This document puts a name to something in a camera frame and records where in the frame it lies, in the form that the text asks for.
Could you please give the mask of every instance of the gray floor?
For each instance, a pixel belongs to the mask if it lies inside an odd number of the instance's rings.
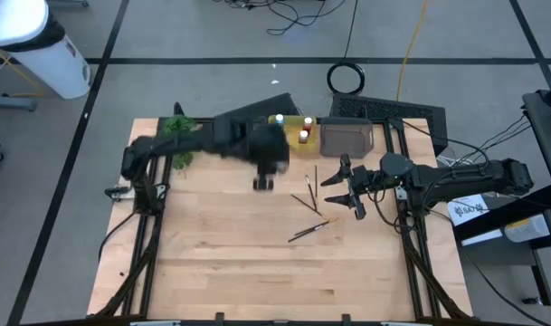
[[[286,23],[266,8],[234,10],[211,0],[130,0],[112,57],[337,57],[345,49],[354,2],[347,0],[311,27],[276,37],[265,29]],[[310,1],[293,3],[304,14],[317,10]],[[551,58],[551,0],[519,3],[545,57]],[[95,0],[89,9],[52,8],[82,54],[100,58],[119,4]],[[349,55],[404,56],[421,7],[420,0],[360,1]],[[534,55],[508,1],[431,0],[412,57]],[[362,95],[393,100],[400,66],[362,67],[367,78]],[[119,178],[133,119],[171,115],[175,101],[188,115],[208,117],[283,92],[291,93],[305,113],[325,116],[331,104],[327,70],[327,64],[109,65],[22,322],[84,316],[111,208],[103,189]],[[347,90],[353,88],[351,77],[338,71],[334,80]],[[546,87],[537,65],[409,65],[401,100],[445,107],[449,136],[479,145],[518,118],[523,93]],[[29,90],[10,69],[0,73],[0,92]],[[0,109],[6,154],[0,165],[0,325],[24,277],[86,101],[63,101],[48,92],[35,113]],[[451,147],[457,155],[467,152]],[[532,132],[489,153],[526,162],[537,187],[550,182]],[[542,257],[551,283],[551,249]],[[477,316],[527,322],[491,292],[473,267],[466,262],[463,267]],[[514,302],[537,295],[526,267],[483,269]],[[551,322],[551,307],[523,309]]]

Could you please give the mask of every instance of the wooden table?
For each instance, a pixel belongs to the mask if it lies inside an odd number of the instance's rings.
[[[408,122],[428,130],[425,120]],[[156,130],[156,119],[135,120],[130,140]],[[430,138],[409,127],[404,132],[411,159],[435,166]],[[374,138],[374,149],[364,159],[353,159],[352,167],[379,168],[386,153],[382,126],[374,125]],[[394,142],[397,152],[397,136]],[[353,210],[323,201],[345,194],[345,184],[318,189],[319,211],[338,218],[336,223],[287,243],[296,232],[322,222],[290,196],[310,201],[304,176],[313,182],[316,164],[321,182],[337,172],[339,159],[292,154],[289,171],[275,178],[272,193],[262,194],[252,191],[256,169],[236,160],[196,153],[187,170],[173,171],[148,318],[212,320],[224,312],[227,320],[338,321],[342,313],[354,321],[414,320],[401,236],[382,222],[366,197],[361,199],[367,217],[361,221]],[[130,201],[116,203],[109,229],[131,208]],[[395,218],[393,192],[386,193],[381,208]],[[435,209],[447,215],[445,205]],[[137,225],[136,218],[106,244],[89,313],[102,308],[128,274]],[[470,314],[451,224],[433,215],[426,225],[433,273]],[[425,283],[418,276],[423,313],[429,315]],[[137,282],[132,312],[138,311],[143,282]]]

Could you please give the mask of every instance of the white label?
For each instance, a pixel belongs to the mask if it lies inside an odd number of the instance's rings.
[[[481,195],[472,195],[468,197],[456,198],[448,203],[448,213],[454,225],[461,225],[466,221],[470,221],[474,217],[481,216],[488,212],[488,207]],[[463,240],[462,245],[472,245],[489,239],[501,237],[500,230],[494,230],[482,235],[474,236],[470,239]]]

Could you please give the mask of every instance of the white trash can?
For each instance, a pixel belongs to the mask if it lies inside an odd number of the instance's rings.
[[[44,0],[0,0],[0,49],[64,99],[90,90],[90,66]]]

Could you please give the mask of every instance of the yellow cable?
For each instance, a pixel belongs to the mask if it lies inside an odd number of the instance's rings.
[[[24,96],[24,97],[43,97],[43,95],[44,95],[43,88],[42,88],[42,86],[40,86],[40,84],[38,84],[37,82],[32,80],[30,77],[28,77],[28,75],[26,75],[21,70],[19,70],[16,66],[14,66],[10,62],[10,60],[8,58],[6,58],[5,55],[3,55],[1,52],[0,52],[0,58],[4,59],[5,64],[10,66],[10,68],[12,68],[15,72],[17,72],[20,76],[22,76],[22,78],[24,78],[27,82],[29,82],[30,85],[32,85],[38,91],[37,93],[11,94],[10,97],[21,97],[21,96]]]
[[[402,81],[404,80],[404,67],[405,67],[405,64],[408,62],[408,57],[410,56],[410,53],[412,52],[413,44],[416,42],[416,36],[418,35],[418,31],[420,31],[420,26],[423,23],[423,17],[426,14],[427,7],[428,7],[428,0],[423,0],[422,13],[420,14],[420,19],[418,20],[418,24],[416,24],[415,31],[413,31],[412,41],[408,46],[408,51],[406,51],[405,53],[404,61],[402,62],[402,68],[400,68],[400,78],[398,79],[398,92],[395,95],[396,101],[400,100],[400,92],[402,90]]]

